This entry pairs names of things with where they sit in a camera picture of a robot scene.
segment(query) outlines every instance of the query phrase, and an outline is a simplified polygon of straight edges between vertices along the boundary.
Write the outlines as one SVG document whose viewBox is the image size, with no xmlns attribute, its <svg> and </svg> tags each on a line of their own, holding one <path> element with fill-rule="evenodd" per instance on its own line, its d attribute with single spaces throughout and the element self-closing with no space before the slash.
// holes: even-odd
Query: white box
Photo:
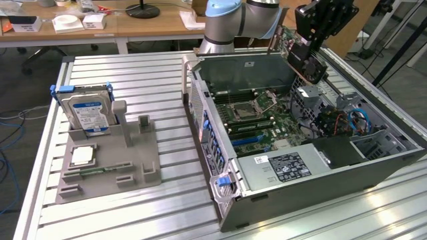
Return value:
<svg viewBox="0 0 427 240">
<path fill-rule="evenodd" d="M 36 20 L 32 24 L 13 24 L 12 27 L 14 32 L 17 33 L 28 33 L 28 32 L 38 32 L 41 28 L 41 19 L 40 17 L 36 17 Z"/>
<path fill-rule="evenodd" d="M 369 35 L 364 31 L 360 31 L 348 53 L 357 53 L 363 45 L 365 44 L 368 38 L 369 38 Z"/>
<path fill-rule="evenodd" d="M 54 33 L 57 34 L 77 32 L 85 29 L 82 27 L 80 19 L 72 15 L 57 16 L 56 18 L 53 18 L 52 23 Z"/>
<path fill-rule="evenodd" d="M 104 29 L 105 23 L 105 14 L 86 15 L 82 19 L 82 26 L 85 29 Z"/>
</svg>

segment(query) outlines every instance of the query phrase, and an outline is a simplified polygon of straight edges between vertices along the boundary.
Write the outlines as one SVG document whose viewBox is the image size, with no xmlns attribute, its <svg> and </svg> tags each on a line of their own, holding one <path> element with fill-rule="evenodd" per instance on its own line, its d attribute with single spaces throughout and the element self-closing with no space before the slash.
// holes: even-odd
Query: black stand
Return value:
<svg viewBox="0 0 427 240">
<path fill-rule="evenodd" d="M 407 50 L 409 49 L 411 45 L 413 44 L 415 40 L 419 38 L 419 36 L 423 34 L 424 29 L 427 28 L 427 16 L 424 18 L 424 20 L 421 21 L 419 27 L 416 28 L 415 32 L 412 33 L 412 35 L 408 37 L 407 41 L 404 42 L 401 48 L 399 49 L 399 51 L 395 53 L 392 59 L 389 60 L 387 66 L 383 68 L 383 70 L 380 71 L 377 77 L 375 78 L 372 85 L 376 86 L 380 81 L 383 80 L 383 78 L 385 77 L 387 73 L 389 72 L 389 70 L 392 69 L 392 67 L 395 66 L 396 62 L 399 61 L 400 57 L 403 56 L 403 54 L 407 52 Z"/>
<path fill-rule="evenodd" d="M 160 9 L 153 5 L 144 4 L 144 0 L 139 0 L 139 4 L 125 8 L 125 13 L 137 19 L 152 19 L 159 16 Z"/>
</svg>

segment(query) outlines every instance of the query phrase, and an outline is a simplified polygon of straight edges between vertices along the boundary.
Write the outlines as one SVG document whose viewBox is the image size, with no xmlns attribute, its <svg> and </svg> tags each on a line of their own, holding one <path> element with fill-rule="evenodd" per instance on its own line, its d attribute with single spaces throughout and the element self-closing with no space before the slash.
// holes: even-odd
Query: floor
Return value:
<svg viewBox="0 0 427 240">
<path fill-rule="evenodd" d="M 372 32 L 377 23 L 379 17 L 369 19 L 364 30 Z M 396 22 L 389 20 L 387 25 L 388 28 L 393 27 Z M 384 50 L 383 57 L 379 57 L 373 62 L 369 72 L 373 76 L 379 74 L 384 68 L 388 60 L 393 56 L 399 47 L 401 46 L 405 39 L 409 37 L 413 30 L 409 28 L 404 29 L 397 40 L 388 50 Z M 384 37 L 387 29 L 380 34 L 379 38 Z M 409 51 L 401 57 L 396 67 L 408 59 L 408 57 L 416 52 L 416 49 L 423 46 L 427 40 L 425 36 L 420 36 L 416 43 L 413 44 Z M 180 41 L 180 49 L 191 50 L 192 47 L 197 46 L 196 40 Z M 128 45 L 132 53 L 145 52 L 164 52 L 171 49 L 171 41 L 156 41 L 156 42 L 137 42 Z M 82 55 L 109 55 L 117 54 L 117 49 L 113 44 L 105 43 L 98 45 L 97 51 L 90 51 L 89 45 L 64 46 L 61 49 L 72 56 Z M 21 74 L 20 63 L 24 59 L 36 51 L 36 48 L 28 47 L 28 53 L 21 55 L 17 53 L 14 48 L 9 48 L 4 55 L 0 55 L 0 112 L 9 110 L 25 110 L 36 106 L 44 106 L 50 103 L 49 86 L 56 82 L 61 57 L 54 53 L 49 52 L 37 60 L 30 68 L 33 74 L 30 76 Z M 348 55 L 352 60 L 357 57 L 352 54 Z M 368 60 L 360 60 L 367 66 L 373 58 Z M 364 67 L 356 61 L 348 61 L 349 65 L 359 71 L 364 71 Z M 392 79 L 384 85 L 384 88 L 391 95 L 393 101 L 407 111 L 407 113 L 427 127 L 427 112 L 420 103 L 427 99 L 427 57 L 421 57 L 413 68 L 403 67 L 400 71 L 393 75 Z M 367 79 L 372 80 L 368 73 L 364 74 Z M 0 117 L 9 117 L 16 112 L 1 114 Z M 42 116 L 46 114 L 46 109 L 34 110 L 28 114 L 28 118 Z M 21 120 L 8 120 L 8 124 L 20 124 Z M 18 182 L 20 196 L 24 196 L 26 185 L 32 173 L 33 161 L 37 153 L 38 140 L 41 137 L 45 121 L 44 119 L 26 120 L 24 123 L 25 133 L 20 141 L 8 148 L 4 153 L 13 166 L 14 174 Z M 13 131 L 13 127 L 0 126 L 0 139 L 6 137 Z M 16 189 L 12 178 L 8 177 L 0 184 L 0 211 L 8 204 L 14 200 Z M 13 237 L 16 222 L 18 219 L 18 209 L 22 204 L 22 197 L 18 199 L 18 204 L 12 208 L 16 212 L 5 213 L 0 215 L 0 238 L 9 240 Z"/>
</svg>

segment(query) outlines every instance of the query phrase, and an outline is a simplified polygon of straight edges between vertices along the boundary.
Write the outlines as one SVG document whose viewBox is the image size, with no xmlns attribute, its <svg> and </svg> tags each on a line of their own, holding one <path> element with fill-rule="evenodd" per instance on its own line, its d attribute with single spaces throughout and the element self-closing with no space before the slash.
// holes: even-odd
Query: office chair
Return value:
<svg viewBox="0 0 427 240">
<path fill-rule="evenodd" d="M 98 46 L 96 44 L 90 44 L 90 49 L 92 51 L 96 51 L 98 49 Z M 17 47 L 16 48 L 17 52 L 20 54 L 26 53 L 26 49 L 24 47 Z M 66 56 L 66 53 L 57 47 L 57 46 L 44 46 L 41 47 L 33 55 L 26 58 L 26 60 L 21 63 L 21 73 L 24 75 L 30 75 L 33 73 L 33 70 L 28 67 L 28 65 L 37 60 L 49 50 L 56 51 L 62 57 Z"/>
</svg>

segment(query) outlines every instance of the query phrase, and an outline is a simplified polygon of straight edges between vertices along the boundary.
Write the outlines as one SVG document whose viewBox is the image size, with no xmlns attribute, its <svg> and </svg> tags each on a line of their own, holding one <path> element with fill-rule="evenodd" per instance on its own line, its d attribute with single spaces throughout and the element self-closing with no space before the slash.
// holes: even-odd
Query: blue cable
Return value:
<svg viewBox="0 0 427 240">
<path fill-rule="evenodd" d="M 355 126 L 355 124 L 353 124 L 353 121 L 352 121 L 352 112 L 359 112 L 359 113 L 361 113 L 361 115 L 363 115 L 363 117 L 364 117 L 364 119 L 365 119 L 365 122 L 367 122 L 367 133 L 369 133 L 371 130 L 372 130 L 372 125 L 371 125 L 371 121 L 369 121 L 369 117 L 368 117 L 367 112 L 365 112 L 363 109 L 360 109 L 360 108 L 355 108 L 355 109 L 352 109 L 352 110 L 348 112 L 347 118 L 348 118 L 349 126 L 351 126 L 351 128 L 352 128 L 353 130 L 357 130 L 357 128 L 356 128 L 356 126 Z"/>
<path fill-rule="evenodd" d="M 1 215 L 6 210 L 9 210 L 9 209 L 13 207 L 13 205 L 14 205 L 14 204 L 18 202 L 18 200 L 20 200 L 20 185 L 18 185 L 18 181 L 17 181 L 17 179 L 16 179 L 16 175 L 14 175 L 14 171 L 13 171 L 12 165 L 10 165 L 9 162 L 5 161 L 2 158 L 0 158 L 0 162 L 2 162 L 2 163 L 8 166 L 8 169 L 9 169 L 10 173 L 12 173 L 12 178 L 13 178 L 13 183 L 14 183 L 14 188 L 16 188 L 14 201 L 6 206 L 5 209 L 2 209 L 2 211 L 0 212 L 0 215 Z"/>
<path fill-rule="evenodd" d="M 8 126 L 8 127 L 16 127 L 20 128 L 20 135 L 17 136 L 17 138 L 5 146 L 0 147 L 0 150 L 5 150 L 6 148 L 9 148 L 13 144 L 16 144 L 16 142 L 22 138 L 24 133 L 25 133 L 25 129 L 21 125 L 17 124 L 8 124 L 4 122 L 0 122 L 0 125 Z"/>
</svg>

